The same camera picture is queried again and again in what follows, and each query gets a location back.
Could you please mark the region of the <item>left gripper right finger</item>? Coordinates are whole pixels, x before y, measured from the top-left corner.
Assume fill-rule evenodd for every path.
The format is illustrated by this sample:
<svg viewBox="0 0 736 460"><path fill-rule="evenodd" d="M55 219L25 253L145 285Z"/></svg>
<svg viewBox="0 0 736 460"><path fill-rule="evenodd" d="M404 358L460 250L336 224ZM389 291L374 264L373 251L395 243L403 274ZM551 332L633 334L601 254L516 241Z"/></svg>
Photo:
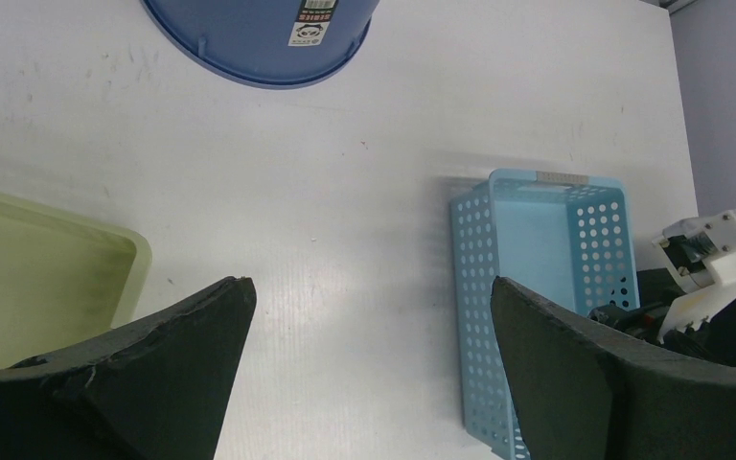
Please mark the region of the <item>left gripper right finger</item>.
<svg viewBox="0 0 736 460"><path fill-rule="evenodd" d="M495 279L491 314L535 459L736 459L736 367L677 354Z"/></svg>

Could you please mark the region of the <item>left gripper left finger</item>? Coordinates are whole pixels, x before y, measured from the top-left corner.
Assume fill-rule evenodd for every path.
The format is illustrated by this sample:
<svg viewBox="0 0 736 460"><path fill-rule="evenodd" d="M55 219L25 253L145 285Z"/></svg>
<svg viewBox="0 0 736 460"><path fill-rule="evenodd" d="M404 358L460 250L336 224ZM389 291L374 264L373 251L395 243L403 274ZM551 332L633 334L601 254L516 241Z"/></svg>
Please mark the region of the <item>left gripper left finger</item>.
<svg viewBox="0 0 736 460"><path fill-rule="evenodd" d="M211 459L257 294L226 277L0 369L0 459Z"/></svg>

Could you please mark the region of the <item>large blue plastic bucket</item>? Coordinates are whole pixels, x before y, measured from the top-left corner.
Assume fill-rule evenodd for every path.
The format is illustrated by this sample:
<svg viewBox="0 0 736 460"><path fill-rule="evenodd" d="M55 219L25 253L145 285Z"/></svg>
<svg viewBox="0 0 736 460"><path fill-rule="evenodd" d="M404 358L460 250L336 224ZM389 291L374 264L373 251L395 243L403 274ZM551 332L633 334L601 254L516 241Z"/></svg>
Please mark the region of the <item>large blue plastic bucket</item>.
<svg viewBox="0 0 736 460"><path fill-rule="evenodd" d="M378 0L143 0L176 48L207 70L264 89L294 89L344 68Z"/></svg>

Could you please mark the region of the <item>light blue perforated basket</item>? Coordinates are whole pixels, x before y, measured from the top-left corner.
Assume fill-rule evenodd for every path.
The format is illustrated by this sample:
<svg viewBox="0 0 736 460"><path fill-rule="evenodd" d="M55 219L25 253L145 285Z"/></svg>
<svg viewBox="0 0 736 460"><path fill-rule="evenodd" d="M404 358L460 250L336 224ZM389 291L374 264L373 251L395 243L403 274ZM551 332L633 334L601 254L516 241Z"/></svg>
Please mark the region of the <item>light blue perforated basket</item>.
<svg viewBox="0 0 736 460"><path fill-rule="evenodd" d="M463 422L502 459L526 446L495 340L495 278L580 315L639 305L627 195L614 178L498 169L449 205Z"/></svg>

